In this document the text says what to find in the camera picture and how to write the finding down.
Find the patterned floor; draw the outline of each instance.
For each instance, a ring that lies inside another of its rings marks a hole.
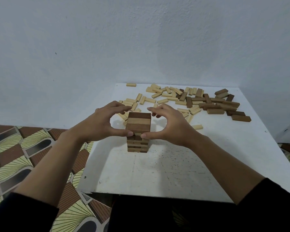
[[[0,125],[0,202],[52,148],[64,129]],[[93,142],[84,143],[59,202],[53,232],[107,231],[111,208],[76,188]]]

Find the stacked wooden block tower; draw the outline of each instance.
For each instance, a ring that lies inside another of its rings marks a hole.
[[[126,129],[134,132],[127,137],[128,152],[147,153],[148,140],[141,138],[142,133],[150,132],[151,113],[129,112]]]

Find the person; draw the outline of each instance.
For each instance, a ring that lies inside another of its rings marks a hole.
[[[110,124],[110,118],[113,115],[124,114],[130,109],[130,106],[113,101],[96,109],[88,118],[63,132],[39,164],[15,191],[0,203],[0,230],[4,231],[8,227],[12,227],[13,230],[24,230],[23,224],[19,221],[25,220],[26,223],[35,224],[34,231],[49,231],[58,213],[57,206],[60,197],[82,144],[99,141],[109,136],[132,136],[133,132],[114,129]],[[166,104],[157,108],[150,107],[148,110],[152,112],[152,116],[165,117],[167,124],[162,131],[143,133],[141,137],[150,140],[162,139],[191,149],[233,200],[234,206],[237,205],[237,208],[242,209],[241,212],[249,211],[253,212],[253,215],[274,215],[278,209],[281,212],[289,209],[290,193],[224,151],[209,137],[195,131],[179,111]],[[151,200],[156,199],[147,198],[141,206],[147,207]],[[109,231],[120,230],[119,227],[123,226],[120,219],[126,216],[122,213],[125,207],[134,207],[131,214],[136,216],[133,221],[144,220],[138,218],[140,215],[138,213],[143,211],[140,205],[136,207],[134,200],[127,205],[120,200],[115,202],[109,221]],[[156,223],[163,224],[164,216],[162,214],[159,216],[162,219]],[[130,222],[125,223],[126,231],[129,230],[129,224]],[[171,221],[169,225],[163,226],[164,228],[169,226],[170,231],[176,230]],[[142,223],[142,228],[145,227],[146,222]]]

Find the white wall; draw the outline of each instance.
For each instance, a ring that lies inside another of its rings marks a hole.
[[[276,136],[290,0],[0,0],[1,124],[70,127],[115,82],[240,87]]]

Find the white table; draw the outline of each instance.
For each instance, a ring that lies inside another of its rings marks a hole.
[[[135,99],[138,93],[151,97],[152,93],[145,92],[147,86],[150,85],[137,84],[136,87],[126,87],[125,84],[116,84],[112,100]],[[210,97],[214,97],[215,91],[223,89],[201,88]],[[233,121],[226,114],[208,115],[206,111],[201,111],[194,116],[191,124],[202,124],[204,129],[200,130],[200,133],[209,136],[221,148],[290,192],[290,163],[240,89],[227,89],[229,93],[235,95],[233,101],[241,103],[238,110],[251,117],[250,123]],[[149,112],[146,108],[152,105],[145,102],[144,105],[138,105],[138,108],[142,112]],[[185,108],[175,105],[173,101],[169,101],[168,105],[176,109]],[[124,128],[122,122],[118,115],[111,119],[111,124],[115,128]],[[151,131],[160,131],[165,125],[164,117],[159,119],[153,117]],[[148,153],[127,152],[124,137],[109,137],[95,142],[78,189],[85,193],[102,192],[231,202],[197,155],[187,148],[163,140],[151,140]]]

